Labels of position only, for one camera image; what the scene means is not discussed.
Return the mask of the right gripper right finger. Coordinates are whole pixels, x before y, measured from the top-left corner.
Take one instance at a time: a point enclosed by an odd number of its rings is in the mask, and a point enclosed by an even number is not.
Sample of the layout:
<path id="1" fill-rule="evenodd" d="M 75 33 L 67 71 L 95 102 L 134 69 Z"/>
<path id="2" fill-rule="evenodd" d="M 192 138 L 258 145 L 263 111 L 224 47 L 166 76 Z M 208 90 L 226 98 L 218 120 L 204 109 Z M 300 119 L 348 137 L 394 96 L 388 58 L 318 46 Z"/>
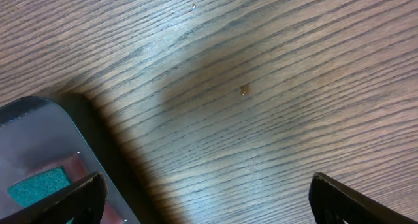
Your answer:
<path id="1" fill-rule="evenodd" d="M 417 224 L 321 172 L 312 177 L 308 200 L 316 223 Z"/>

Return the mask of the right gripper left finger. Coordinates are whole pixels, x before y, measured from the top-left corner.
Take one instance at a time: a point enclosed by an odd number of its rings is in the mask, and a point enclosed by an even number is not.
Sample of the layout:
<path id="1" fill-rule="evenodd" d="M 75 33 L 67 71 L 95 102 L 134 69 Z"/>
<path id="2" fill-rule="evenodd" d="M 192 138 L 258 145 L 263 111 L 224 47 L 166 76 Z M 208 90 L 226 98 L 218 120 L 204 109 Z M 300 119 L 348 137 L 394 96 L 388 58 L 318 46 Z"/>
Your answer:
<path id="1" fill-rule="evenodd" d="M 104 174 L 94 172 L 3 218 L 1 224 L 100 224 L 107 194 Z"/>

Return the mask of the green scrubbing sponge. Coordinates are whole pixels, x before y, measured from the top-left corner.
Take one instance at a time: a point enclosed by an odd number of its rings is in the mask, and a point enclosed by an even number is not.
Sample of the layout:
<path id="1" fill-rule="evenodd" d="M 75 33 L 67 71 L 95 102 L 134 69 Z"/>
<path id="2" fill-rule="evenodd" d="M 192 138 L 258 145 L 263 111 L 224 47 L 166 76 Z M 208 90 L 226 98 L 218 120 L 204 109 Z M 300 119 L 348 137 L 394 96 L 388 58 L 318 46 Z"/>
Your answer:
<path id="1" fill-rule="evenodd" d="M 87 175 L 89 170 L 76 154 L 32 172 L 7 192 L 17 204 L 27 208 Z"/>

